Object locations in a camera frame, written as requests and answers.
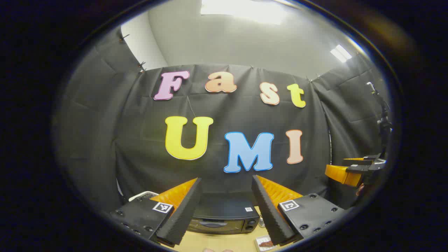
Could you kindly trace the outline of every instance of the sticker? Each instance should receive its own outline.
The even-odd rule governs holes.
[[[282,202],[280,203],[280,206],[283,208],[285,212],[299,207],[299,205],[294,200],[288,200]]]
[[[286,132],[289,138],[289,157],[286,162],[290,165],[297,164],[303,161],[303,156],[300,152],[300,137],[301,130],[289,130]]]
[[[257,159],[257,163],[254,165],[254,170],[256,171],[269,170],[273,167],[271,163],[273,134],[260,133],[252,147],[249,146],[246,137],[241,132],[229,132],[224,138],[226,138],[229,144],[228,163],[224,167],[224,172],[240,172],[241,166],[238,165],[238,159],[241,160],[246,171],[250,170],[255,159]]]
[[[165,138],[165,148],[167,152],[177,158],[183,160],[195,160],[202,157],[207,150],[208,127],[213,123],[210,117],[195,117],[193,123],[197,125],[196,144],[193,148],[182,147],[182,128],[187,124],[185,117],[167,117],[167,134]]]
[[[280,97],[277,94],[278,89],[277,87],[272,83],[262,82],[260,84],[260,90],[261,90],[261,100],[270,105],[277,105],[280,103]]]
[[[154,96],[154,100],[171,100],[173,97],[171,88],[174,91],[179,90],[182,79],[188,79],[188,77],[190,77],[189,71],[163,73],[162,82],[160,83],[159,91]]]
[[[155,207],[152,208],[152,210],[161,212],[161,213],[168,213],[169,210],[172,208],[171,204],[165,204],[162,202],[157,203],[157,205],[155,205]]]
[[[216,72],[208,76],[209,81],[205,84],[205,90],[215,93],[223,91],[231,93],[237,89],[233,83],[233,74],[229,72]]]
[[[296,107],[303,108],[306,105],[306,102],[300,98],[300,95],[303,95],[303,89],[299,88],[299,85],[292,84],[286,87],[291,91],[291,100]]]

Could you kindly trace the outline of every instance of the white label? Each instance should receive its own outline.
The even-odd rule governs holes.
[[[161,213],[168,213],[168,211],[172,208],[171,204],[165,204],[162,202],[157,203],[155,207],[152,208],[152,210],[161,212]]]
[[[288,200],[288,201],[282,202],[282,203],[280,203],[280,206],[283,208],[283,210],[285,212],[299,207],[299,205],[294,200]]]

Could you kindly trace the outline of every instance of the black fabric backdrop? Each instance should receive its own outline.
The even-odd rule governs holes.
[[[80,62],[61,95],[53,130],[57,154],[73,185],[94,207],[109,211],[142,191],[163,192],[195,177],[201,177],[205,193],[246,194],[254,174],[266,177],[301,194],[319,193],[341,207],[355,199],[355,189],[328,179],[325,165],[342,158],[376,154],[380,142],[376,120],[380,106],[368,81],[387,97],[381,75],[357,55],[318,79],[306,79],[240,65],[183,65],[149,70],[140,67],[115,29],[99,41]],[[153,100],[164,72],[188,70],[171,100]],[[233,93],[209,93],[208,75],[227,71],[238,86]],[[280,103],[265,104],[260,98],[261,82],[274,83]],[[304,108],[295,107],[286,86],[297,83],[304,90]],[[178,160],[165,149],[169,116],[184,116],[182,145],[194,146],[194,117],[214,120],[209,127],[206,153],[194,161]],[[303,132],[304,160],[289,165],[286,131]],[[258,134],[274,134],[273,168],[256,172],[242,169],[227,174],[228,142],[231,131],[244,133],[252,146]]]

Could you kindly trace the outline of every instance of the black foam pad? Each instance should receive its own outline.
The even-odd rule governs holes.
[[[252,176],[252,191],[272,243],[284,245],[295,239],[296,234],[279,214],[256,175]]]
[[[165,222],[163,227],[157,231],[157,240],[167,246],[179,245],[184,237],[185,231],[193,217],[194,209],[199,203],[202,195],[201,179],[198,178],[191,186],[185,198],[172,216]]]

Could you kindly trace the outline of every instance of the ceiling light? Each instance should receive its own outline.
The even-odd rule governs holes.
[[[260,23],[279,25],[285,17],[285,11],[274,2],[202,0],[201,15],[231,15]]]
[[[330,52],[342,63],[345,63],[348,59],[352,58],[349,52],[346,51],[341,45],[337,45],[336,48],[331,50]]]

